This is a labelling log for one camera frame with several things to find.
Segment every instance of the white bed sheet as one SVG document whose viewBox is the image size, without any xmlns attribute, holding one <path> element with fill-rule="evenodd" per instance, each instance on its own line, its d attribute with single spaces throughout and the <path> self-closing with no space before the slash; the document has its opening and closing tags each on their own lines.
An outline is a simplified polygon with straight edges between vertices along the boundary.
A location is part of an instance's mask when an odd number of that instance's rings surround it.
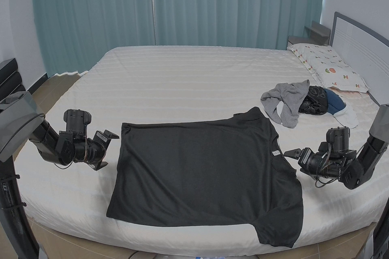
<svg viewBox="0 0 389 259">
<path fill-rule="evenodd" d="M 48 112 L 53 128 L 65 129 L 63 112 L 92 114 L 89 136 L 108 129 L 120 134 L 121 123 L 168 123 L 218 120 L 258 106 L 276 83 L 300 82 L 311 75 L 290 51 L 225 47 L 120 47 L 108 53 L 78 80 Z M 359 125 L 350 147 L 359 149 L 378 110 L 367 94 L 343 94 Z M 283 151 L 305 146 L 317 150 L 330 127 L 330 114 L 300 115 L 294 129 L 275 124 Z M 261 245 L 250 224 L 233 226 L 150 227 L 105 216 L 116 179 L 120 140 L 113 140 L 98 172 L 85 164 L 60 170 L 45 162 L 27 142 L 15 162 L 26 212 L 60 232 L 97 242 L 160 254 L 240 256 L 275 252 L 285 247 Z M 322 189 L 299 172 L 304 222 L 294 247 L 351 232 L 377 221 L 389 196 L 388 156 L 384 154 L 370 181 L 355 190 L 341 183 Z"/>
</svg>

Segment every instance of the gray cloth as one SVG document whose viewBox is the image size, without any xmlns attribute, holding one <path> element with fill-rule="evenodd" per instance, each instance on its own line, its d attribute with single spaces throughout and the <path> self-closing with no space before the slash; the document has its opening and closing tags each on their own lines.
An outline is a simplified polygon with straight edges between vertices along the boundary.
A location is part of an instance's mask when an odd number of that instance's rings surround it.
<svg viewBox="0 0 389 259">
<path fill-rule="evenodd" d="M 275 88 L 266 91 L 261 96 L 261 102 L 266 113 L 276 123 L 285 127 L 295 127 L 298 119 L 298 109 L 309 91 L 309 80 L 294 83 L 278 83 Z M 277 105 L 284 102 L 279 117 Z"/>
</svg>

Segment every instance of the white headboard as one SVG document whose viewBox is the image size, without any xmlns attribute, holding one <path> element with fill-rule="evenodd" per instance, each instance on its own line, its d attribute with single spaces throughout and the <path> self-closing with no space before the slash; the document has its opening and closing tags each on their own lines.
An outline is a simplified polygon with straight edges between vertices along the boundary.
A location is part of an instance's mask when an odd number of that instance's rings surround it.
<svg viewBox="0 0 389 259">
<path fill-rule="evenodd" d="M 358 72 L 379 103 L 389 103 L 389 40 L 357 21 L 335 12 L 329 43 Z"/>
</svg>

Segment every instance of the tiled floor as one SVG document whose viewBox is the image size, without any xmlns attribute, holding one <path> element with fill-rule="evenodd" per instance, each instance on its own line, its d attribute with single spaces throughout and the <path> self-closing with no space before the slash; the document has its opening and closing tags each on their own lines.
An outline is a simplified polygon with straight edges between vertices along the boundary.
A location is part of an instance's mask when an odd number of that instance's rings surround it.
<svg viewBox="0 0 389 259">
<path fill-rule="evenodd" d="M 47 112 L 56 101 L 76 82 L 78 74 L 53 76 L 47 80 L 34 94 L 34 100 Z M 72 237 L 47 228 L 29 218 L 36 239 L 43 244 L 49 259 L 127 259 L 134 251 L 126 248 L 109 246 L 82 238 Z M 332 240 L 291 249 L 274 254 L 258 255 L 259 259 L 345 259 L 354 258 L 372 229 L 366 227 Z M 17 259 L 3 228 L 0 226 L 0 258 Z"/>
</svg>

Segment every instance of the patterned pillow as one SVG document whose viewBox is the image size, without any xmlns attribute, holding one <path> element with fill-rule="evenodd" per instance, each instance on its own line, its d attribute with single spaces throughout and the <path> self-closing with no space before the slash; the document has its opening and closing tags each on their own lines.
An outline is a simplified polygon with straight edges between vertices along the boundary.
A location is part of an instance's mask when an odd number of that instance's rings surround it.
<svg viewBox="0 0 389 259">
<path fill-rule="evenodd" d="M 321 87 L 361 93 L 369 90 L 363 78 L 332 47 L 298 43 L 287 49 L 299 58 Z"/>
</svg>

